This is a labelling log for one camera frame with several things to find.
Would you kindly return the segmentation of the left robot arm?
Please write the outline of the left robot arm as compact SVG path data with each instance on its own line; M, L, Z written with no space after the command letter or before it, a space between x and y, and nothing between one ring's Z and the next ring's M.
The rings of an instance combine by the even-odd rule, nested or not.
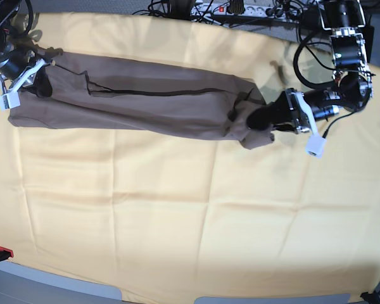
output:
M344 108L350 115L362 111L373 97L367 60L365 15L359 1L312 1L285 13L298 22L298 48L293 68L298 80L309 90L303 100L315 122L336 117ZM313 38L328 33L333 66L329 82L307 80L298 66L300 54L313 44Z

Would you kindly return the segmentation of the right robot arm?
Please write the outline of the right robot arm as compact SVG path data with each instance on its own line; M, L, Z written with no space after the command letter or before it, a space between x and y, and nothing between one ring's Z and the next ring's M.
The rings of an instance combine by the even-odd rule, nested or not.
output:
M46 47L12 24L19 1L0 1L1 108L15 127L146 130L247 148L293 130L285 92L266 100L257 78L279 69L281 43L245 31L173 19L86 15Z

